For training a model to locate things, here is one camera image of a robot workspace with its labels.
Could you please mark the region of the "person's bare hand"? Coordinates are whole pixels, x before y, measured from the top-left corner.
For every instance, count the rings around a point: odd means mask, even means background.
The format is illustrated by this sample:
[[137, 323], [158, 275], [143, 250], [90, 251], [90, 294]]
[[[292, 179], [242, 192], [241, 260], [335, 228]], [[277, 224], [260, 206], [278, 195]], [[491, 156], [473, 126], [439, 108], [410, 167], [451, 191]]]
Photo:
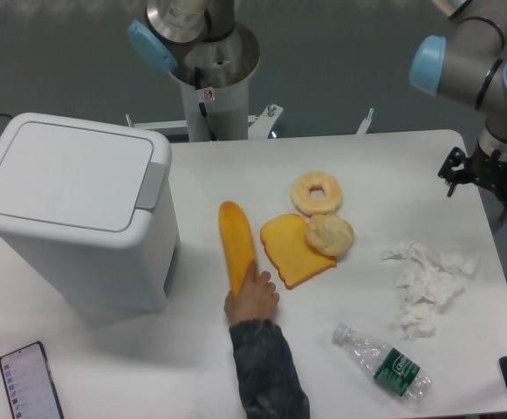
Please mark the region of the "person's bare hand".
[[277, 288], [267, 271], [257, 270], [255, 261], [249, 263], [235, 297], [229, 291], [224, 300], [224, 312], [231, 326], [248, 320], [272, 320], [280, 300]]

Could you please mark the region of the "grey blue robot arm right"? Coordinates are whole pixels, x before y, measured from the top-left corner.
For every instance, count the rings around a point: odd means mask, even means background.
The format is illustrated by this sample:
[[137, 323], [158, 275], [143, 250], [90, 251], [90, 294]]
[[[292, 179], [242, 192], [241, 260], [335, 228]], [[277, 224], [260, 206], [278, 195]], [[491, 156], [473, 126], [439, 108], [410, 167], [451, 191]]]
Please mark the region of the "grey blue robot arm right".
[[473, 183], [502, 204], [507, 218], [507, 1], [438, 1], [455, 26], [450, 38], [429, 36], [409, 70], [412, 86], [485, 114], [485, 126], [471, 155], [453, 148], [438, 175], [455, 191]]

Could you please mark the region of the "dark patterned sleeve forearm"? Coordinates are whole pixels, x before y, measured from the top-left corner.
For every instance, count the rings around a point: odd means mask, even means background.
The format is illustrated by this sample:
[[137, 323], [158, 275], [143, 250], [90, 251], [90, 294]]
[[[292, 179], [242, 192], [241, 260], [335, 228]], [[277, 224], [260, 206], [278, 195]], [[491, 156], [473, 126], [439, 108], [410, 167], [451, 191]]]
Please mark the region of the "dark patterned sleeve forearm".
[[271, 320], [252, 319], [229, 328], [238, 392], [248, 418], [309, 418], [291, 350]]

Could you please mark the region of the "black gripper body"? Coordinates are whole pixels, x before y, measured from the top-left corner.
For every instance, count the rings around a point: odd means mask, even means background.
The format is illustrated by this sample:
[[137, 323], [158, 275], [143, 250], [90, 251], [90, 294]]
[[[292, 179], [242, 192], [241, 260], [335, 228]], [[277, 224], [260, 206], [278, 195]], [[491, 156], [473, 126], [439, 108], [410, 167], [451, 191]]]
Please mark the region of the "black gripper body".
[[503, 204], [507, 202], [507, 143], [502, 142], [489, 152], [477, 144], [471, 156], [467, 156], [460, 148], [453, 148], [438, 176], [444, 181], [456, 180], [457, 185], [473, 183], [493, 193]]

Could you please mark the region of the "grey blue robot arm base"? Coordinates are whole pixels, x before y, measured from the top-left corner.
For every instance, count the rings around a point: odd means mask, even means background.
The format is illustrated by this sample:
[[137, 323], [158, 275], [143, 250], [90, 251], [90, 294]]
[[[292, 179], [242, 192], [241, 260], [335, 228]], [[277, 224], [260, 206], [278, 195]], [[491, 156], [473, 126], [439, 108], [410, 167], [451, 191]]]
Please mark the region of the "grey blue robot arm base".
[[224, 88], [257, 69], [260, 46], [233, 1], [149, 1], [127, 29], [132, 47], [159, 72], [194, 88]]

